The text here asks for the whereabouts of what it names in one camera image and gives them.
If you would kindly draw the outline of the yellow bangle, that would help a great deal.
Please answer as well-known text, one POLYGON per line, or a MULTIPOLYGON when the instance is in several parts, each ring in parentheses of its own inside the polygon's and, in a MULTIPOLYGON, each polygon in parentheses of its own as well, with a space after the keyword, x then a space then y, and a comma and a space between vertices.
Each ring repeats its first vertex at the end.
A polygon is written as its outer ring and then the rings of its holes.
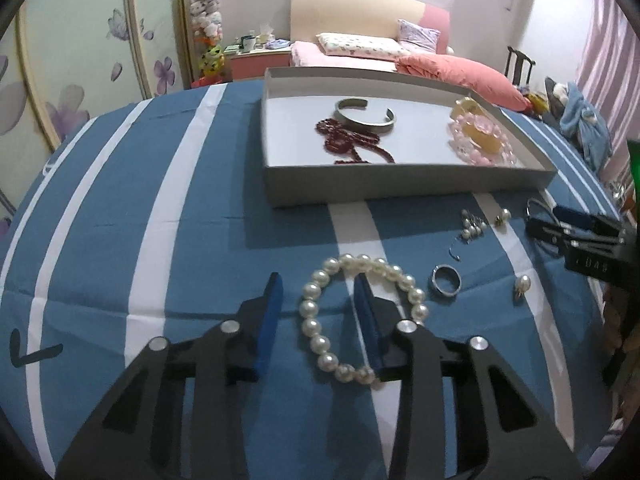
POLYGON ((500 127, 472 98, 466 96, 457 100, 450 118, 461 133, 483 152, 498 155, 502 151, 504 142, 500 127))

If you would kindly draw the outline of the thin silver hoop bangle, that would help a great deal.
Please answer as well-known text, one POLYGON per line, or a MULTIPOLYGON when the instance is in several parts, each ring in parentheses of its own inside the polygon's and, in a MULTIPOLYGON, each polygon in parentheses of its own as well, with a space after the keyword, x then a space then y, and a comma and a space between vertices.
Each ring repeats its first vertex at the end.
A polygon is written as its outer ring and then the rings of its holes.
MULTIPOLYGON (((552 217, 554 217, 554 214, 552 214, 552 209, 546 203, 542 202, 541 200, 537 200, 536 198, 529 198, 528 200, 526 200, 525 205, 525 220, 530 217, 538 217, 550 220, 552 217)), ((538 244, 536 240, 534 240, 534 242, 548 255, 554 258, 559 258, 559 256, 562 256, 550 254, 550 252, 544 250, 541 244, 538 244)))

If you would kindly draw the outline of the small pearl stud earring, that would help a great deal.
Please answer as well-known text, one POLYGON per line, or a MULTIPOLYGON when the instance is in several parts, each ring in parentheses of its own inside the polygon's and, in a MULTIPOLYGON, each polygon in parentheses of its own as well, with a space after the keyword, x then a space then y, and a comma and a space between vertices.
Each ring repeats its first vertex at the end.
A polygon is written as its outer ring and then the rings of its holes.
POLYGON ((496 228, 502 228, 506 226, 512 218, 511 211, 509 209, 503 208, 498 214, 495 216, 494 226, 496 228))

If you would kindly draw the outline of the pearl cluster earring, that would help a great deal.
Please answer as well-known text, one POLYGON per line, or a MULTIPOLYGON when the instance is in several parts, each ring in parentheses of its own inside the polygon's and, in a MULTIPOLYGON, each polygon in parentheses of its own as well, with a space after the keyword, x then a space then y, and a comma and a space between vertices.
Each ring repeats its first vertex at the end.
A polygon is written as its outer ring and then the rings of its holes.
POLYGON ((460 211, 460 221, 460 240, 465 243, 482 237, 489 228, 489 224, 484 217, 472 214, 472 212, 467 209, 460 211))

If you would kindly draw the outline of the blue clothing pile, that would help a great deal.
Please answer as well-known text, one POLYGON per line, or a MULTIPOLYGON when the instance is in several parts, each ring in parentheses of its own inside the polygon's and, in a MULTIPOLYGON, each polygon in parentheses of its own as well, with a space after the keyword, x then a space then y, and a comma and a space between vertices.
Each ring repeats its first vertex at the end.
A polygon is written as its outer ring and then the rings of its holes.
POLYGON ((612 156, 612 138, 606 121, 573 81, 561 84, 547 77, 544 88, 552 126, 598 174, 612 156))

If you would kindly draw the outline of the pink curtain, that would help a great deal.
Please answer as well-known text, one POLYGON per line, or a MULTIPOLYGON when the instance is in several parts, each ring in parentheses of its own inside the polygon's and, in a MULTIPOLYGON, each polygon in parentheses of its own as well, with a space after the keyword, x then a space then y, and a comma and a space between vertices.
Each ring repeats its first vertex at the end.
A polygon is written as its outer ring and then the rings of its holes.
POLYGON ((639 139, 639 37, 616 0, 593 0, 577 85, 611 133, 604 182, 630 178, 627 142, 639 139))

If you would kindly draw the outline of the dark wooden chair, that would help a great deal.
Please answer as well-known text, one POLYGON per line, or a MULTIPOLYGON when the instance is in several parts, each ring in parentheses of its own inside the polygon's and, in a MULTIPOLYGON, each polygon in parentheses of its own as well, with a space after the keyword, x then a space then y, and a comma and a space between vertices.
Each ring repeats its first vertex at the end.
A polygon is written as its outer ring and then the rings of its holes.
POLYGON ((536 62, 524 52, 507 46, 506 68, 504 76, 511 77, 512 84, 519 87, 522 84, 529 84, 532 78, 533 69, 536 62))

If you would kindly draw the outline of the folded salmon duvet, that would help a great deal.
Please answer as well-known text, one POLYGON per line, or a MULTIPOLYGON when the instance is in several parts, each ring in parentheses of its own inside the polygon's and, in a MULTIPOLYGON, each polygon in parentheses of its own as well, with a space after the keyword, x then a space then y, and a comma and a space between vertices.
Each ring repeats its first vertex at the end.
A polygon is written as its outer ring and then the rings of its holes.
POLYGON ((409 54, 395 62, 398 73, 453 84, 476 92, 487 102, 514 112, 530 112, 532 103, 498 70, 454 55, 409 54))

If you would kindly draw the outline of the blue white striped cloth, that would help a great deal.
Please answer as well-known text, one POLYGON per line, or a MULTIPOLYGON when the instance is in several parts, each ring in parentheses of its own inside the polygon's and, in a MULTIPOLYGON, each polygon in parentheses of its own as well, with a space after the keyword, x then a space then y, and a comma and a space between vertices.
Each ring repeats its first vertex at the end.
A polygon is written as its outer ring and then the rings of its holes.
POLYGON ((398 389, 320 373, 299 294, 326 258, 401 266, 425 287, 449 260, 460 211, 511 222, 460 247, 462 289, 428 296, 438 336, 486 337, 580 460, 614 410, 601 370, 599 286, 525 233, 527 194, 462 194, 274 209, 262 180, 262 84, 190 90, 90 120, 37 174, 1 243, 1 407, 53 474, 73 437, 154 336, 201 336, 279 273, 266 376, 244 389, 254 479, 382 479, 398 389), (532 286, 515 301, 526 274, 532 286))

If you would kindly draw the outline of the pink bed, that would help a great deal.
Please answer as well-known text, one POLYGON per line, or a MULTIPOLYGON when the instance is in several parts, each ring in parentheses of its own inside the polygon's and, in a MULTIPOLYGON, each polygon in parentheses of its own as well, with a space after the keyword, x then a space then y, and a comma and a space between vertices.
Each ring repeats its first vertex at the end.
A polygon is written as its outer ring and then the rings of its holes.
POLYGON ((326 55, 319 46, 307 41, 295 41, 292 44, 291 58, 292 64, 296 67, 337 67, 396 72, 394 62, 354 58, 353 56, 326 55))

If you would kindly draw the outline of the grey shallow tray box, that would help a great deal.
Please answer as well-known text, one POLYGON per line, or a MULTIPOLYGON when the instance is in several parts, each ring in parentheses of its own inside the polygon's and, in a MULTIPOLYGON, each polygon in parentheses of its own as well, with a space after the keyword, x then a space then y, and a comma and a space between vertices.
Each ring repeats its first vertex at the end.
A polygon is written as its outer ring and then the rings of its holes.
POLYGON ((542 190, 558 170, 506 113, 476 92, 437 80, 356 68, 267 70, 262 92, 266 193, 275 207, 374 198, 542 190), (506 148, 477 165, 457 152, 450 126, 468 96, 500 127, 506 148), (372 150, 331 153, 317 125, 346 117, 376 125, 372 150))

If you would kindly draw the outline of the white patterned pillow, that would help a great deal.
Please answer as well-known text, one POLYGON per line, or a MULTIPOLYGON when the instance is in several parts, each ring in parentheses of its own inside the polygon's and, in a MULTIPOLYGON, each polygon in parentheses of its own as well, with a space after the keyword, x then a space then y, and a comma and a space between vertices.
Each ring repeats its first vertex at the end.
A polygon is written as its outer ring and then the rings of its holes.
POLYGON ((331 56, 395 61, 404 55, 401 45, 392 38, 320 32, 316 39, 323 52, 331 56))

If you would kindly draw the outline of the pink beige nightstand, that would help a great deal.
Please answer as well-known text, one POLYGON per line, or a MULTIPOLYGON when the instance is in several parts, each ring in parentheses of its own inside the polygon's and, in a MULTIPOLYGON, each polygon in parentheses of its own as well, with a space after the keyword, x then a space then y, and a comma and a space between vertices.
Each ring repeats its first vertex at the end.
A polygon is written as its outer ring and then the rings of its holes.
POLYGON ((233 81, 260 79, 268 68, 288 67, 290 63, 290 47, 274 50, 254 49, 227 56, 228 72, 233 81))

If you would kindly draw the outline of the floral sliding wardrobe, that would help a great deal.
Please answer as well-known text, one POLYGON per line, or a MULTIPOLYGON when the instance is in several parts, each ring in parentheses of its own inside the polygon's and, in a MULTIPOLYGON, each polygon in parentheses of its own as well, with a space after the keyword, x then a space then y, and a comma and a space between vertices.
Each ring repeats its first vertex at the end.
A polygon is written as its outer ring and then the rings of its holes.
POLYGON ((91 118, 189 87, 183 0, 23 0, 1 29, 1 229, 91 118))

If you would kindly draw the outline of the plush toy tower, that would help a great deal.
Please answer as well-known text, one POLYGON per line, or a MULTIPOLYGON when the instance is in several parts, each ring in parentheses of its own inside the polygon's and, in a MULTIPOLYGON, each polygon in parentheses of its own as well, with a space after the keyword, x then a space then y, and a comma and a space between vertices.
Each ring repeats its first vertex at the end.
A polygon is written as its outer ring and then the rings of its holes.
POLYGON ((224 32, 220 0, 190 0, 189 14, 198 80, 221 81, 224 78, 224 48, 221 45, 224 32))

